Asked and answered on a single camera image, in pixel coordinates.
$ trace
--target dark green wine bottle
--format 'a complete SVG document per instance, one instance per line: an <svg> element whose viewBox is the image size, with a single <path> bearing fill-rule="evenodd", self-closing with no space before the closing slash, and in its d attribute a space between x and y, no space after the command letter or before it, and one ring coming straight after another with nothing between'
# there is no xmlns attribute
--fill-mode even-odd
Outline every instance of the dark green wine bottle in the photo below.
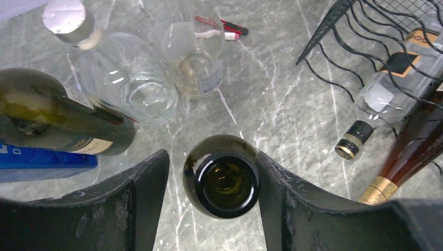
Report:
<svg viewBox="0 0 443 251"><path fill-rule="evenodd" d="M124 152L134 123L48 74L0 70L0 141L84 154Z"/></svg>
<svg viewBox="0 0 443 251"><path fill-rule="evenodd" d="M188 155L183 185L189 201L218 219L239 217L259 197L257 151L232 135L215 135L200 142Z"/></svg>

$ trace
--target blue book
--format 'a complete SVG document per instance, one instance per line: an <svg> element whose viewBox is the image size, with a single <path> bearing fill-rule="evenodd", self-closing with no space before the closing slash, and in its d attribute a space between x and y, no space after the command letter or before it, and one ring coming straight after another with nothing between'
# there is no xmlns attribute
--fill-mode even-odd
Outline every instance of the blue book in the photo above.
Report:
<svg viewBox="0 0 443 251"><path fill-rule="evenodd" d="M0 144L0 182L66 178L97 165L95 155Z"/></svg>

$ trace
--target gray marble surface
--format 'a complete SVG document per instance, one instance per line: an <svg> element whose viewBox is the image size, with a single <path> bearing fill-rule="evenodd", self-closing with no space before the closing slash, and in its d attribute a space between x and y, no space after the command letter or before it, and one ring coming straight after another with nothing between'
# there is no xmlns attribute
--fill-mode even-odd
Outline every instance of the gray marble surface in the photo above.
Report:
<svg viewBox="0 0 443 251"><path fill-rule="evenodd" d="M159 3L86 1L108 31L129 32L147 40L152 39L152 16ZM100 157L100 166L94 170L66 179L0 184L0 196L21 201L60 197L104 180L165 148L170 154L171 169L154 250L266 250L258 205L240 218L214 220L195 210L183 191L181 169L186 153L204 138L224 133L246 139L291 172L323 189L357 199L378 171L394 136L388 129L378 129L357 159L341 159L333 149L355 119L352 103L341 89L317 79L306 64L295 65L333 3L334 0L211 1L223 19L250 30L239 41L226 41L227 67L219 91L201 99L181 97L176 115L166 125L139 128L128 151ZM29 67L65 81L76 71L76 54L45 30L41 13L39 8L0 22L0 68ZM368 13L383 20L373 11ZM387 27L372 27L398 35ZM379 44L355 37L344 18L337 28L349 45L386 58ZM400 49L392 41L385 42L392 51ZM366 59L341 49L332 34L322 43L331 58L355 70L365 81L374 73ZM324 78L358 94L358 80L329 64L318 47L308 58ZM426 167L395 197L442 198L443 183L432 167Z"/></svg>

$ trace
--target silver bottle cap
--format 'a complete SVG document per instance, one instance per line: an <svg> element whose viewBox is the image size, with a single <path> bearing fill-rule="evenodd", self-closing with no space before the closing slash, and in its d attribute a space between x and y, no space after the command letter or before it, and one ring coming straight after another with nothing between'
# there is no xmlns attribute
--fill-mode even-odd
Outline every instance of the silver bottle cap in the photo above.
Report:
<svg viewBox="0 0 443 251"><path fill-rule="evenodd" d="M52 0L43 12L45 27L60 40L79 43L93 33L95 17L79 0Z"/></svg>

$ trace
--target wire wine rack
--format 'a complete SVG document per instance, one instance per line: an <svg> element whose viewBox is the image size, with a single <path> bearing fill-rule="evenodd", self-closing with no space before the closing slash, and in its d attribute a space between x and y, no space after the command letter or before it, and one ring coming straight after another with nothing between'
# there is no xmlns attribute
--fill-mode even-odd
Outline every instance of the wire wine rack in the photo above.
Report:
<svg viewBox="0 0 443 251"><path fill-rule="evenodd" d="M363 87L365 86L365 82L360 74L358 74L353 69L346 68L340 65L340 62L334 61L333 59L331 59L330 56L327 55L323 45L321 44L321 40L327 35L328 32L332 32L335 41L341 48L351 53L355 57L365 57L371 62L371 65L373 66L375 72L378 71L377 65L384 66L384 68L388 70L388 74L392 80L393 85L402 93L417 101L432 104L437 108L443 110L442 105L411 95L407 90L401 88L392 77L392 71L387 64L387 59L384 60L381 57L370 54L365 50L359 50L351 47L348 43L346 43L346 39L340 36L339 32L337 31L338 21L341 18L345 18L346 25L348 25L349 29L356 36L380 44L385 49L386 55L389 58L391 54L389 51L389 46L387 46L386 44L386 40L391 40L399 44L403 52L407 53L407 49L403 43L405 37L413 29L421 27L424 33L424 38L429 46L432 49L443 54L442 50L438 49L430 42L429 37L426 34L425 24L422 20L422 18L424 18L426 15L434 14L438 23L443 26L443 19L441 14L442 8L443 0L337 0L335 4L333 4L333 6L330 8L328 13L325 15L315 33L312 35L308 44L305 46L305 49L302 51L300 57L298 58L296 64L305 62L308 68L317 78L328 84L341 88L349 95L351 101L354 102L353 95L346 87L322 77L313 69L309 62L308 55L312 52L314 48L318 47L329 63L331 63L341 71L346 71L350 74L353 74L358 79L360 84ZM377 16L381 17L381 20L380 18L374 18L373 16L369 15L368 13L370 12L376 13ZM364 24L362 22L363 19L366 23L370 23L372 25L370 26ZM397 36L393 36L390 33L377 32L378 29L374 28L374 26L393 29L395 30ZM366 34L370 34L371 36L363 35L363 33L357 31L356 28L363 29ZM426 76L435 81L443 81L443 78L428 75L420 69L416 68L410 61L409 65L411 68L421 73L423 76ZM392 130L394 135L397 137L397 132L394 127L392 127ZM433 164L438 167L438 169L440 170L440 175L443 177L443 168L435 162L433 162Z"/></svg>

